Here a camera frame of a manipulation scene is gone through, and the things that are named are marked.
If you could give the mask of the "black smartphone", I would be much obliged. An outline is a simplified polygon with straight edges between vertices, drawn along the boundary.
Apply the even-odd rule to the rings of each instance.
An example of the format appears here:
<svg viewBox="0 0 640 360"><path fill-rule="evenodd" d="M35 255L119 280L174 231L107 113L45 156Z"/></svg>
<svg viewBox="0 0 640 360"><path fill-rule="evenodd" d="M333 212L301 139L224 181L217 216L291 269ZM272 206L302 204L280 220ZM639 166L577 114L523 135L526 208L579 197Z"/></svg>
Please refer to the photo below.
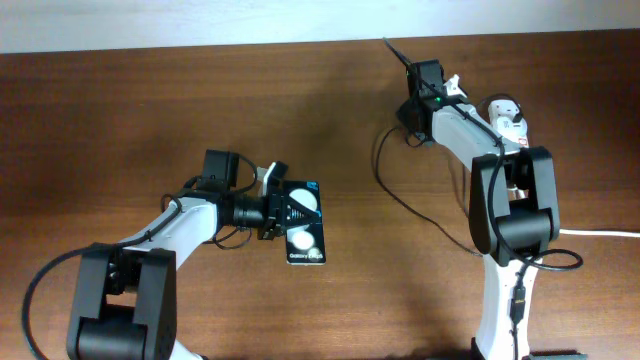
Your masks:
<svg viewBox="0 0 640 360"><path fill-rule="evenodd" d="M315 181L285 181L288 204L285 219L294 225L286 230L286 260L290 265L319 266L326 263L323 211L319 184Z"/></svg>

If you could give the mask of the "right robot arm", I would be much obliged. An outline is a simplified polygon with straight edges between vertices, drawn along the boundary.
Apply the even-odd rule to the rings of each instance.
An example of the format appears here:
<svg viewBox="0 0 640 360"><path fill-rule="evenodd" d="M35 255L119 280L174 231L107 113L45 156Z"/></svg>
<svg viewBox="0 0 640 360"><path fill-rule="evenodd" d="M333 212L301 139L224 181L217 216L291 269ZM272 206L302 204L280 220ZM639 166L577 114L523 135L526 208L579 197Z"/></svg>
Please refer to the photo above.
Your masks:
<svg viewBox="0 0 640 360"><path fill-rule="evenodd" d="M521 106L498 93L473 105L437 60L406 61L409 98L397 112L421 144L437 144L470 171L468 222L484 266L473 359L528 359L532 291L560 233L551 153L531 147Z"/></svg>

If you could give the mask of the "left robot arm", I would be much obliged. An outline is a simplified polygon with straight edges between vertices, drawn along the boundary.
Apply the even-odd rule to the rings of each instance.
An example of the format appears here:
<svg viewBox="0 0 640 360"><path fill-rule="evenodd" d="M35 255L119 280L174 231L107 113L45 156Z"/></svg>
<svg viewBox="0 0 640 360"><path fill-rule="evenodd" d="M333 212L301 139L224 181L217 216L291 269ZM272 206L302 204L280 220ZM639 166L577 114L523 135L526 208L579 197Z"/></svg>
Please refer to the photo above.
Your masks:
<svg viewBox="0 0 640 360"><path fill-rule="evenodd" d="M162 202L160 216L81 258L66 351L72 359L194 359L177 339L177 276L203 244L222 245L224 227L260 240L283 237L291 265L323 265L320 188L287 181L282 162L253 167L255 196L238 188L238 153L209 150L200 175Z"/></svg>

